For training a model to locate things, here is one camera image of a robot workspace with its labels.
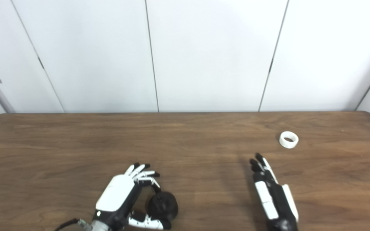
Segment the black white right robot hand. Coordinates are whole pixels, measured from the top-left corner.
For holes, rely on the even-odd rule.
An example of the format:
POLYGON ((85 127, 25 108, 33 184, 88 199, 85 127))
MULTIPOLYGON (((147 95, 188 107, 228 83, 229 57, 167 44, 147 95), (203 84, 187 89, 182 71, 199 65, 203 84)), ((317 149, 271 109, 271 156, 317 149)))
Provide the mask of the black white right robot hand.
POLYGON ((288 184, 280 185, 260 153, 249 160, 253 181, 266 215, 268 231, 298 231, 299 213, 288 184))

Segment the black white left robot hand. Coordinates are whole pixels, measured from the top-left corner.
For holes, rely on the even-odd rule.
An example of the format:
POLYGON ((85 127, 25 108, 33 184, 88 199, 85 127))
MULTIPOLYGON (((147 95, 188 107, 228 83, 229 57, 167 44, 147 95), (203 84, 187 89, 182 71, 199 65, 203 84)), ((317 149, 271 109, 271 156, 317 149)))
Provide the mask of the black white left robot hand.
POLYGON ((160 174, 147 171, 150 164, 134 163, 123 174, 115 175, 99 197, 91 223, 92 231, 121 231, 127 226, 153 230, 170 230, 167 219, 158 219, 147 213, 133 211, 144 187, 161 193, 156 181, 160 174))

